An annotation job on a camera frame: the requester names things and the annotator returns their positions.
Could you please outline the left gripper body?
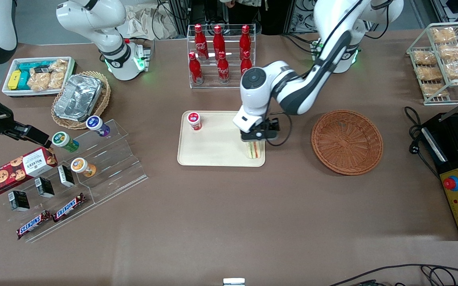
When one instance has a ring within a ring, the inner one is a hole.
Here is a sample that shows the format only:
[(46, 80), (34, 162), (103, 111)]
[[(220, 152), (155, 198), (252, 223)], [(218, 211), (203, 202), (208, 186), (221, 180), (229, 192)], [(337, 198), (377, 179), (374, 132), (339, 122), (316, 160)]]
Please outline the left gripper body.
[(255, 116), (245, 112), (240, 107), (233, 118), (234, 125), (240, 130), (243, 142), (254, 141), (276, 141), (279, 137), (280, 123), (278, 118), (267, 118)]

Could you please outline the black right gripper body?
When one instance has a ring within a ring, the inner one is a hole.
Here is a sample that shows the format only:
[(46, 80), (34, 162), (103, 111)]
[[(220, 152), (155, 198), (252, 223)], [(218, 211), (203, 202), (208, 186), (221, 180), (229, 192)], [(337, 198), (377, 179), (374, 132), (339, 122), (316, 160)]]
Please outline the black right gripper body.
[(0, 135), (16, 141), (30, 141), (44, 148), (50, 148), (52, 145), (48, 134), (31, 125), (15, 121), (12, 113), (0, 114)]

